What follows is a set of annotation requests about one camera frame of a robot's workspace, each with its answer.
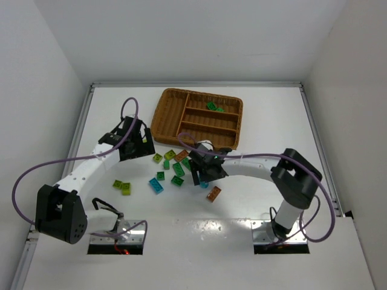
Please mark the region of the green lego plate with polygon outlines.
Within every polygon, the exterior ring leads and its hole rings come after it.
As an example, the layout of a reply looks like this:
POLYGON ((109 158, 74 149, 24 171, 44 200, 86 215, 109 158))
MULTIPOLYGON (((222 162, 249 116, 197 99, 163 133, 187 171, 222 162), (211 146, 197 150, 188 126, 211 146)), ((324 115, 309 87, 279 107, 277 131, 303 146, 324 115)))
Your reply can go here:
POLYGON ((189 162, 189 159, 188 158, 184 158, 181 163, 189 170, 191 171, 191 168, 190 168, 190 162, 189 162))

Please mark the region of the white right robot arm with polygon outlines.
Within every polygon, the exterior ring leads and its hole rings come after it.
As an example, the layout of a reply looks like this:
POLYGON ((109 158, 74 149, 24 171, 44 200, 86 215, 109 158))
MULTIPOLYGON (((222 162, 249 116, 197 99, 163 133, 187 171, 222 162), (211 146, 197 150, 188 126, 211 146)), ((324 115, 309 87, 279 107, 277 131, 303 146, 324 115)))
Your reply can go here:
POLYGON ((214 151, 202 141, 189 153, 190 169, 195 185, 210 183, 227 176, 248 176, 274 183, 283 202, 272 219, 274 236, 283 240, 293 228, 301 213, 308 209, 314 198, 321 173, 298 151, 285 149, 281 157, 240 157, 230 148, 214 151))

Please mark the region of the cyan long lego brick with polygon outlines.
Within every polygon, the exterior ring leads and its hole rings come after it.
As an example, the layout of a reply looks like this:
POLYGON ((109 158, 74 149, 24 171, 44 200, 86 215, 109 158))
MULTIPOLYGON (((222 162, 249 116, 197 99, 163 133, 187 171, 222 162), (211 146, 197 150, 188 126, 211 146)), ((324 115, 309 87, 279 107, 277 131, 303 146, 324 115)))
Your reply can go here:
POLYGON ((153 189, 155 194, 159 194, 164 190, 164 188, 162 187, 162 185, 159 183, 159 181, 156 178, 152 178, 149 181, 149 185, 151 186, 151 188, 153 189))

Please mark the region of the dark green lego block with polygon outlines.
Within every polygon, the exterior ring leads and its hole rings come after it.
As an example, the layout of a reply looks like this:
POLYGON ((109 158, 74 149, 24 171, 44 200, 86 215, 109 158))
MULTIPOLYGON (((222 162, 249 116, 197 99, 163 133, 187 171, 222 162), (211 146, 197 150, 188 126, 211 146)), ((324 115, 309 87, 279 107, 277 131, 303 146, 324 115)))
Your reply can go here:
POLYGON ((206 104, 207 109, 211 111, 215 111, 217 109, 217 106, 215 105, 214 102, 210 101, 206 104))

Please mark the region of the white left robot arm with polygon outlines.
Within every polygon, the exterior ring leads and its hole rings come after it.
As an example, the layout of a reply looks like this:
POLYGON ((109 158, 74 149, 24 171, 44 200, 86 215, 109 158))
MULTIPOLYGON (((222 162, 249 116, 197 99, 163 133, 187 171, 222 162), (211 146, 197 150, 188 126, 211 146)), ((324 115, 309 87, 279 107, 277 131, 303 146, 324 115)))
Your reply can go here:
POLYGON ((116 164, 155 153, 151 130, 142 120, 125 117, 97 142, 91 154, 69 175, 43 185, 37 193, 35 229, 42 234, 75 244, 85 234, 117 237, 124 214, 93 199, 93 210, 85 202, 97 182, 116 164))

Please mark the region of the cyan patterned round lego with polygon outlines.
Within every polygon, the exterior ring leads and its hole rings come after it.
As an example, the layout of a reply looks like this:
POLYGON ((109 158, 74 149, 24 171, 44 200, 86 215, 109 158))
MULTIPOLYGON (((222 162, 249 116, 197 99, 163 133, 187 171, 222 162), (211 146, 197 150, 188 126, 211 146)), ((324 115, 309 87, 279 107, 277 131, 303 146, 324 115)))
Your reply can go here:
POLYGON ((206 188, 208 188, 208 186, 209 186, 209 183, 208 183, 208 182, 204 182, 204 181, 201 181, 201 182, 200 182, 200 187, 201 187, 202 189, 206 189, 206 188))

